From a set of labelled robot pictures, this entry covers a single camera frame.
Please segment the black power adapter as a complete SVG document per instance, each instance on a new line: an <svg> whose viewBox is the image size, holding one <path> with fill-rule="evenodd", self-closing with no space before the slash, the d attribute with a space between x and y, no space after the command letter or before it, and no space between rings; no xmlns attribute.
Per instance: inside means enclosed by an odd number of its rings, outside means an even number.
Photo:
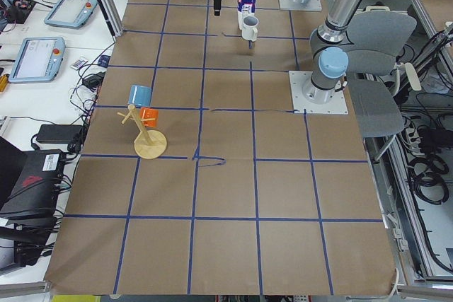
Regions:
<svg viewBox="0 0 453 302"><path fill-rule="evenodd" d="M36 141L41 144L68 144L80 135L79 124L42 124Z"/></svg>

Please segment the small remote control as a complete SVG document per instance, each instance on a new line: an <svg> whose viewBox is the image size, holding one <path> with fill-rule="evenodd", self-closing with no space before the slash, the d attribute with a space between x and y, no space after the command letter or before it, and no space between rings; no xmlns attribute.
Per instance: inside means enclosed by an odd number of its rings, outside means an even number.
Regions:
<svg viewBox="0 0 453 302"><path fill-rule="evenodd" d="M75 62L73 62L70 66L71 69L78 71L81 67L86 65L88 59L85 57L80 56Z"/></svg>

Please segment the lower teach pendant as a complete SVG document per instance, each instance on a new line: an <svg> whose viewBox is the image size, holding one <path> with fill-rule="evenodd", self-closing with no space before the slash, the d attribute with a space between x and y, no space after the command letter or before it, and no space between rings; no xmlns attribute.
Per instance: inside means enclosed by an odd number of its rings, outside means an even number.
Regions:
<svg viewBox="0 0 453 302"><path fill-rule="evenodd" d="M24 39L8 81L10 83L52 81L61 66L65 47L63 37Z"/></svg>

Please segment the wooden mug tree stand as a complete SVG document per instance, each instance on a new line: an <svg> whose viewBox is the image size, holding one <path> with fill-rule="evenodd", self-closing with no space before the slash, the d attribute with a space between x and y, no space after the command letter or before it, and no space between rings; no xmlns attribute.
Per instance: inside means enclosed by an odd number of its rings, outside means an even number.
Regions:
<svg viewBox="0 0 453 302"><path fill-rule="evenodd" d="M139 128L139 134L134 140L134 149L140 158L155 159L161 156L167 147L167 140L163 133L155 128L145 127L139 117L139 111L135 105L127 106L129 112L125 115L121 112L117 114L123 116L121 121L124 124L128 120L133 120Z"/></svg>

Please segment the upper teach pendant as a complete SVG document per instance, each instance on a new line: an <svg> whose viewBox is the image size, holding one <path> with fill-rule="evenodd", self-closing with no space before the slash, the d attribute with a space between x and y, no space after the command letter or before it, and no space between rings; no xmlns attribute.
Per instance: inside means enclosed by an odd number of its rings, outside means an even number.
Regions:
<svg viewBox="0 0 453 302"><path fill-rule="evenodd" d="M45 17L44 23L63 28L80 28L97 5L97 0L59 0Z"/></svg>

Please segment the teach pendant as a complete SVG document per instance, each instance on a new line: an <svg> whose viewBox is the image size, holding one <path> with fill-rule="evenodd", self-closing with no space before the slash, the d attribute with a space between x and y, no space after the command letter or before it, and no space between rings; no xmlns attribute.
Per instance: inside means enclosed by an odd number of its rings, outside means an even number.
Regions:
<svg viewBox="0 0 453 302"><path fill-rule="evenodd" d="M45 17L44 23L63 28L80 28L97 5L97 0L59 0Z"/></svg>
<svg viewBox="0 0 453 302"><path fill-rule="evenodd" d="M24 39L8 81L10 83L52 81L61 66L65 47L63 37Z"/></svg>

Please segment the grey office chair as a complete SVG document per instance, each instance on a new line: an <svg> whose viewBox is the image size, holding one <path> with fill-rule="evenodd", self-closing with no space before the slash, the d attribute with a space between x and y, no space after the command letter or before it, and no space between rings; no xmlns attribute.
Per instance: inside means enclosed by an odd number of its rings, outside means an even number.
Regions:
<svg viewBox="0 0 453 302"><path fill-rule="evenodd" d="M352 43L345 47L349 58L348 88L361 135L364 138L388 138L374 156L376 162L404 128L401 112L394 100L399 90L401 70L406 72L413 90L421 89L413 65L396 62L398 53L416 25L416 19L408 14L371 10L355 14L346 30ZM392 90L379 81L352 77L353 74L386 76L392 71L396 71L396 83Z"/></svg>

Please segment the white grey mug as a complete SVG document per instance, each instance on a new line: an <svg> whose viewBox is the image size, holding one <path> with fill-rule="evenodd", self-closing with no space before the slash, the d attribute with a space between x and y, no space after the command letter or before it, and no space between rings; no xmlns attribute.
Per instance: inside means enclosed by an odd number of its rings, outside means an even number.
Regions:
<svg viewBox="0 0 453 302"><path fill-rule="evenodd" d="M255 16L244 16L242 18L242 38L255 42L258 38L258 24L259 20Z"/></svg>

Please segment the blue white milk carton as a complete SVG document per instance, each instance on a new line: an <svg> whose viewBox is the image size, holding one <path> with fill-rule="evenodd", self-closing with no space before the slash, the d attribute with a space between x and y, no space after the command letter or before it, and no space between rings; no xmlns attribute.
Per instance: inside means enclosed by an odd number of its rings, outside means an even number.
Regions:
<svg viewBox="0 0 453 302"><path fill-rule="evenodd" d="M246 16L254 16L256 12L256 0L237 0L237 13L239 29L243 30L243 19Z"/></svg>

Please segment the blue mug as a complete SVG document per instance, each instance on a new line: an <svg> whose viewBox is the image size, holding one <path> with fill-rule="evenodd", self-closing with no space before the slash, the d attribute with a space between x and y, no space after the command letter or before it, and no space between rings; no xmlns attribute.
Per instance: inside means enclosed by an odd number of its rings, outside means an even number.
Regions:
<svg viewBox="0 0 453 302"><path fill-rule="evenodd" d="M151 104L151 88L137 84L131 85L128 103L136 107L149 107Z"/></svg>

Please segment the orange mug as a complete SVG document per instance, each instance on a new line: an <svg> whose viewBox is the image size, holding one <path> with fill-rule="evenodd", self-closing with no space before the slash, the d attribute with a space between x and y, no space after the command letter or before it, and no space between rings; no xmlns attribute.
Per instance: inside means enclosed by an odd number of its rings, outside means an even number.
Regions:
<svg viewBox="0 0 453 302"><path fill-rule="evenodd" d="M139 117L145 127L155 128L159 118L159 111L154 108L141 107Z"/></svg>

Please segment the black computer case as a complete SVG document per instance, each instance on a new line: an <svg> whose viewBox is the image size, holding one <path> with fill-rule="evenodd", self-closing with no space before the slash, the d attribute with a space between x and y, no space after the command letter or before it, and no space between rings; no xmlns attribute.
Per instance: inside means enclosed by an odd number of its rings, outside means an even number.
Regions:
<svg viewBox="0 0 453 302"><path fill-rule="evenodd" d="M22 151L1 139L1 217L39 219L55 213L64 152Z"/></svg>

